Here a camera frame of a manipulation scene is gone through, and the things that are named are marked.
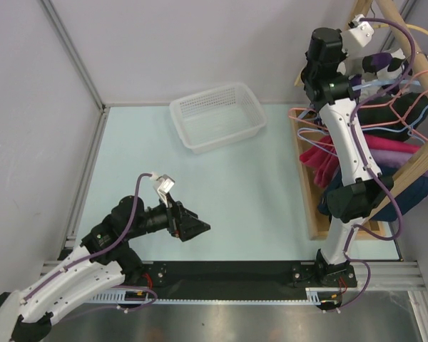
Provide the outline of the yellow clothes hanger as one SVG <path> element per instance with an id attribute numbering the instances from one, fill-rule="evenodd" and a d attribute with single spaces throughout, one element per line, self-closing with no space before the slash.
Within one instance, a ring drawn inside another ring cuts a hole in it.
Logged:
<path id="1" fill-rule="evenodd" d="M 373 26 L 373 28 L 375 29 L 382 29 L 382 28 L 386 28 L 386 27 L 388 27 L 389 25 L 388 24 L 377 24 L 377 25 L 374 25 Z M 420 32 L 420 33 L 422 33 L 422 34 L 424 34 L 426 37 L 428 37 L 428 30 L 426 30 L 425 28 L 422 28 L 422 27 L 420 27 L 420 26 L 416 26 L 416 25 L 413 25 L 413 24 L 407 24 L 407 28 L 409 28 L 409 29 L 411 29 L 412 31 L 416 31 L 416 32 Z M 300 76 L 298 76 L 296 79 L 295 79 L 295 81 L 294 81 L 294 84 L 293 84 L 295 87 L 299 87 L 299 86 L 302 86 L 302 81 L 301 81 L 301 78 L 300 78 Z"/>

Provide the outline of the purple camouflage trousers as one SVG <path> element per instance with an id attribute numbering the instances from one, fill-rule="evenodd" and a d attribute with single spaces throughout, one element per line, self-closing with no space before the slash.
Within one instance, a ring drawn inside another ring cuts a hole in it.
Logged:
<path id="1" fill-rule="evenodd" d="M 385 51 L 372 55 L 348 58 L 345 62 L 345 74 L 361 76 L 365 81 L 392 80 L 398 78 L 408 67 L 409 62 L 401 49 Z"/>

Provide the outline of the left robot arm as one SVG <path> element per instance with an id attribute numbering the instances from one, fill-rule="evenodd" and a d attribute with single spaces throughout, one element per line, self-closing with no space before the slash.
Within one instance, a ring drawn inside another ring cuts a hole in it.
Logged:
<path id="1" fill-rule="evenodd" d="M 186 242 L 210 225 L 173 199 L 145 208 L 140 197 L 124 197 L 48 274 L 0 295 L 0 341 L 41 341 L 67 314 L 113 287 L 151 291 L 148 268 L 129 241 L 160 230 Z"/>

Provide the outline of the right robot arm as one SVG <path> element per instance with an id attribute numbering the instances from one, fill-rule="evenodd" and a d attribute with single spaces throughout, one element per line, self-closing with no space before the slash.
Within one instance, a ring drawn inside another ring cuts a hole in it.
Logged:
<path id="1" fill-rule="evenodd" d="M 342 175 L 342 186 L 327 194 L 332 219 L 315 261 L 315 278 L 323 286 L 335 286 L 349 274 L 350 242 L 394 184 L 370 153 L 356 116 L 355 93 L 338 70 L 348 56 L 342 35 L 338 29 L 315 29 L 301 73 L 306 95 L 332 138 Z"/>

